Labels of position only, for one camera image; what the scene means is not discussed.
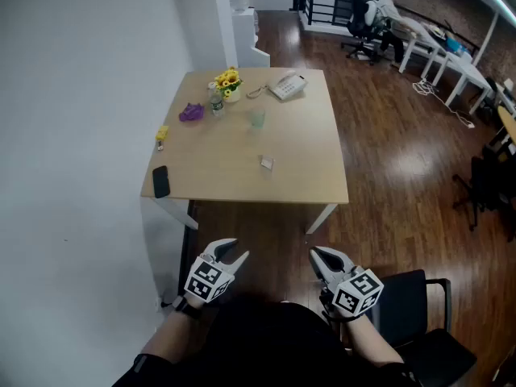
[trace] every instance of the flower pot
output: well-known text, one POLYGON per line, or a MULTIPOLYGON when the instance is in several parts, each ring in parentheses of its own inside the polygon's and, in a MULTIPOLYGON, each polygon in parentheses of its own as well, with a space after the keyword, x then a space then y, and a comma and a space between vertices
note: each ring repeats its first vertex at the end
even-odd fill
POLYGON ((235 103, 240 100, 240 86, 237 87, 235 90, 231 92, 231 95, 229 98, 224 99, 224 102, 226 103, 235 103))

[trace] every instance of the wooden floor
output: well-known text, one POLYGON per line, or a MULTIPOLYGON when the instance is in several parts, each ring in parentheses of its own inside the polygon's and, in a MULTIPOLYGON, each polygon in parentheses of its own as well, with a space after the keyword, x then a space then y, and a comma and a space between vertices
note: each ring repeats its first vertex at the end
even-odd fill
MULTIPOLYGON (((471 233, 466 209, 452 209, 464 191, 451 178, 468 179, 471 157, 493 130, 480 122, 470 130, 439 100, 416 94, 417 65, 401 75, 387 62, 371 67, 349 60, 338 36, 303 32, 295 14, 261 13, 259 37, 257 47, 271 54, 271 66, 324 71, 350 202, 307 242, 304 228, 322 206, 196 202, 200 227, 189 255, 212 240, 236 237, 251 255, 232 293, 252 291, 315 311, 320 286, 308 261, 314 244, 346 252, 380 277, 416 268, 446 277, 451 333, 478 357, 468 384, 487 385, 516 341, 516 242, 506 242, 496 213, 481 214, 471 233)), ((442 302, 442 291, 429 292, 430 327, 443 319, 442 302)))

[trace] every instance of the smartphone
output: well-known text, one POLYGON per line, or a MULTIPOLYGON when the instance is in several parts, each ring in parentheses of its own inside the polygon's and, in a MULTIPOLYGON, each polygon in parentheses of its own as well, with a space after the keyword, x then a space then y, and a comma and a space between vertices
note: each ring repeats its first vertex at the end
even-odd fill
POLYGON ((160 166, 152 171, 152 182, 154 183, 154 196, 156 198, 170 195, 169 171, 166 166, 160 166))

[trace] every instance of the purple toy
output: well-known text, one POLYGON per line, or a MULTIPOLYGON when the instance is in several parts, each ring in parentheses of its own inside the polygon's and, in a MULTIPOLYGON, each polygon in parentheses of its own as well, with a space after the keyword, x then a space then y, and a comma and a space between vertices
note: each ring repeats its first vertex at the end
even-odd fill
POLYGON ((200 103, 192 105, 191 103, 179 114, 179 120, 186 122, 187 120, 200 120, 204 117, 204 106, 200 103))

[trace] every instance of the telephone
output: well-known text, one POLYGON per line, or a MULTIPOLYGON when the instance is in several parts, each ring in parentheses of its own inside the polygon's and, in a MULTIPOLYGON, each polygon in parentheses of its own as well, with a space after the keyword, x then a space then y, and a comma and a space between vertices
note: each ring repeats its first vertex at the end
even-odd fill
POLYGON ((305 89, 307 84, 305 78, 298 75, 295 70, 289 70, 281 77, 268 81, 267 87, 280 100, 286 100, 305 89))

